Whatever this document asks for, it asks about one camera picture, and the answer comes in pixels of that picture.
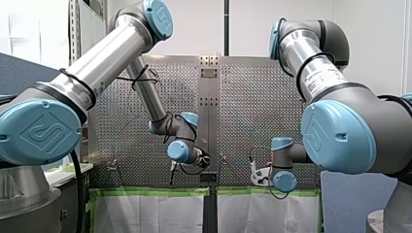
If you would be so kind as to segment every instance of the blue panel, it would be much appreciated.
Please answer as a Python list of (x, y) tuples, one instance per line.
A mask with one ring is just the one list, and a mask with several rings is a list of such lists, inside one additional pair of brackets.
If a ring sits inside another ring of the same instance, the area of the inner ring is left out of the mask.
[(311, 104), (304, 112), (301, 133), (312, 161), (331, 172), (367, 172), (376, 159), (376, 143), (363, 118), (333, 100)]
[(0, 52), (0, 93), (18, 95), (35, 82), (49, 82), (60, 72)]
[(199, 117), (197, 114), (190, 113), (190, 112), (182, 112), (180, 114), (187, 122), (197, 127), (197, 122)]
[(272, 151), (281, 150), (293, 145), (293, 138), (273, 138)]
[(297, 186), (296, 177), (290, 171), (278, 172), (273, 177), (273, 185), (281, 192), (292, 192)]
[(144, 1), (145, 15), (149, 26), (160, 40), (166, 40), (173, 34), (173, 19), (167, 6), (159, 0)]
[(16, 165), (44, 165), (66, 156), (79, 142), (76, 113), (53, 100), (31, 100), (0, 116), (0, 158)]
[(169, 157), (179, 163), (184, 163), (189, 159), (189, 149), (186, 143), (182, 141), (174, 141), (167, 148)]
[(396, 179), (384, 175), (322, 172), (325, 232), (364, 232), (367, 216), (385, 208), (395, 185)]

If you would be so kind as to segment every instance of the perforated metal panel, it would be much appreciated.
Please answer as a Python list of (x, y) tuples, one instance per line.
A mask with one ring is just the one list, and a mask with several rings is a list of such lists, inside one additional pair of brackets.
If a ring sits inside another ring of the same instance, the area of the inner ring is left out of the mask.
[[(146, 57), (158, 72), (157, 90), (167, 111), (197, 112), (198, 57)], [(93, 186), (168, 186), (171, 160), (163, 137), (148, 131), (149, 118), (131, 82), (116, 80), (96, 106), (99, 150)], [(198, 177), (175, 174), (176, 186), (198, 186)]]
[[(220, 171), (219, 185), (251, 184), (248, 155), (252, 147), (270, 147), (273, 137), (301, 140), (299, 122), (304, 106), (294, 79), (285, 77), (274, 62), (219, 57), (219, 66), (214, 64), (219, 75), (201, 78), (204, 64), (199, 57), (145, 59), (160, 76), (157, 89), (167, 111), (199, 113), (198, 144), (210, 152), (217, 151), (212, 158), (224, 158), (222, 162), (215, 160), (210, 169)], [(148, 121), (129, 82), (115, 81), (104, 92), (88, 124), (90, 156), (97, 162), (90, 179), (92, 186), (169, 186), (167, 145), (162, 144), (162, 137), (149, 133)], [(256, 149), (252, 156), (262, 167), (270, 159), (270, 150)], [(318, 184), (314, 165), (298, 164), (294, 172), (298, 187), (314, 188)], [(175, 185), (199, 186), (199, 178), (178, 172)]]
[[(304, 105), (294, 78), (286, 77), (279, 65), (265, 58), (222, 57), (220, 60), (220, 126), (218, 151), (220, 185), (251, 184), (249, 151), (258, 168), (270, 160), (273, 137), (301, 141), (300, 119)], [(314, 165), (297, 164), (298, 187), (316, 187)]]

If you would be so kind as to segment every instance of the black cable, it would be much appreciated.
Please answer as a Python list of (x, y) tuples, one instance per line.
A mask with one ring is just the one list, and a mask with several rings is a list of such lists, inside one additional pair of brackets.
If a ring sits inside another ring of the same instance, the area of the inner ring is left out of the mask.
[(14, 100), (16, 97), (16, 95), (0, 97), (0, 105), (8, 104), (12, 102), (12, 100)]
[(88, 86), (88, 84), (86, 84), (85, 82), (83, 82), (82, 80), (80, 80), (79, 78), (77, 78), (76, 76), (68, 73), (68, 72), (66, 71), (66, 69), (64, 69), (64, 68), (60, 68), (60, 69), (58, 69), (58, 71), (60, 71), (61, 74), (67, 76), (68, 78), (77, 81), (77, 82), (80, 83), (85, 89), (87, 89), (87, 91), (90, 93), (90, 99), (91, 99), (91, 105), (90, 105), (90, 107), (88, 107), (88, 110), (90, 110), (91, 108), (93, 108), (93, 107), (96, 105), (96, 102), (97, 102), (96, 94), (95, 94), (94, 91), (90, 88), (90, 86)]
[(321, 51), (318, 52), (314, 55), (309, 56), (308, 58), (306, 58), (306, 60), (300, 65), (299, 70), (297, 71), (296, 74), (296, 87), (297, 87), (297, 91), (299, 92), (300, 97), (306, 102), (305, 97), (303, 96), (303, 92), (302, 89), (300, 88), (300, 76), (302, 75), (303, 69), (305, 68), (305, 66), (307, 64), (309, 64), (311, 61), (313, 61), (314, 59), (320, 57), (320, 56), (326, 56), (333, 64), (335, 62), (335, 58), (333, 56), (333, 54), (326, 52), (326, 51)]
[(76, 233), (82, 233), (83, 228), (83, 215), (85, 211), (85, 191), (83, 189), (83, 175), (80, 167), (79, 158), (77, 157), (76, 151), (72, 150), (70, 152), (72, 157), (73, 166), (75, 167), (77, 189), (78, 189), (78, 218), (76, 225)]
[(186, 170), (183, 168), (183, 166), (182, 166), (181, 163), (179, 163), (179, 167), (182, 169), (182, 172), (184, 172), (186, 175), (190, 175), (190, 176), (199, 175), (200, 173), (204, 172), (204, 171), (206, 170), (206, 168), (207, 168), (207, 167), (204, 167), (202, 170), (200, 170), (200, 171), (198, 171), (198, 172), (190, 173), (190, 172), (186, 171)]
[(272, 188), (270, 188), (270, 186), (269, 186), (268, 188), (269, 188), (269, 191), (270, 191), (270, 193), (272, 194), (272, 196), (274, 196), (274, 197), (275, 197), (276, 199), (278, 199), (278, 200), (284, 200), (285, 198), (287, 198), (287, 197), (289, 196), (289, 193), (287, 192), (287, 193), (285, 194), (285, 196), (278, 197), (278, 196), (275, 195), (275, 193), (273, 193)]
[(277, 53), (277, 56), (278, 56), (278, 59), (279, 59), (279, 65), (281, 66), (281, 68), (282, 68), (282, 70), (283, 70), (283, 72), (285, 72), (285, 74), (287, 74), (289, 77), (293, 77), (293, 74), (291, 74), (291, 72), (289, 72), (286, 68), (285, 68), (285, 66), (284, 66), (284, 64), (283, 64), (283, 62), (282, 62), (282, 57), (281, 57), (281, 55), (280, 55), (280, 47), (281, 47), (281, 45), (280, 45), (280, 41), (281, 41), (281, 26), (282, 26), (282, 23), (283, 22), (286, 22), (287, 20), (284, 18), (284, 17), (282, 17), (281, 19), (279, 19), (279, 21), (278, 21), (278, 28), (277, 28), (277, 30), (278, 30), (278, 38), (277, 38), (277, 43), (276, 43), (276, 45), (278, 46), (278, 48), (276, 49), (276, 53)]

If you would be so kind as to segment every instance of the wall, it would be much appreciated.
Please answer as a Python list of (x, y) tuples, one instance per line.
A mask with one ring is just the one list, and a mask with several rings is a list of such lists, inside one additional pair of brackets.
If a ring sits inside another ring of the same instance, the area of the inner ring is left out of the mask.
[(68, 4), (0, 0), (0, 52), (54, 69), (67, 67)]
[(402, 94), (407, 1), (335, 0), (335, 22), (345, 31), (351, 59), (345, 76), (375, 94)]
[[(108, 16), (137, 0), (108, 0)], [(172, 38), (150, 54), (223, 54), (223, 0), (164, 0), (172, 13)], [(230, 55), (267, 56), (279, 17), (333, 19), (332, 0), (231, 0)]]
[(290, 20), (333, 20), (333, 1), (232, 0), (229, 14), (230, 55), (268, 56), (273, 23), (281, 17)]

